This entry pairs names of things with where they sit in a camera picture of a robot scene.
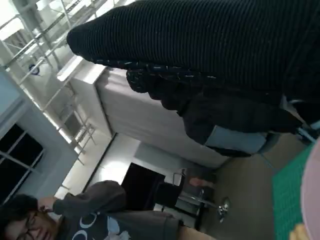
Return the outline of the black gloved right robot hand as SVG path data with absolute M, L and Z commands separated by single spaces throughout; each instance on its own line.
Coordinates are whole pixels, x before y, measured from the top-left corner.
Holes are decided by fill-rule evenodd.
M 72 52 L 202 93 L 279 94 L 306 121 L 320 117 L 317 0 L 140 0 L 74 27 Z

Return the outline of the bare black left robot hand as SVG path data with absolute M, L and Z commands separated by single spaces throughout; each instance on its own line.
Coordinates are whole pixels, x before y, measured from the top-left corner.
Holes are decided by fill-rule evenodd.
M 303 123 L 282 106 L 279 94 L 198 93 L 177 114 L 189 138 L 223 156 L 248 156 L 271 135 L 294 133 Z

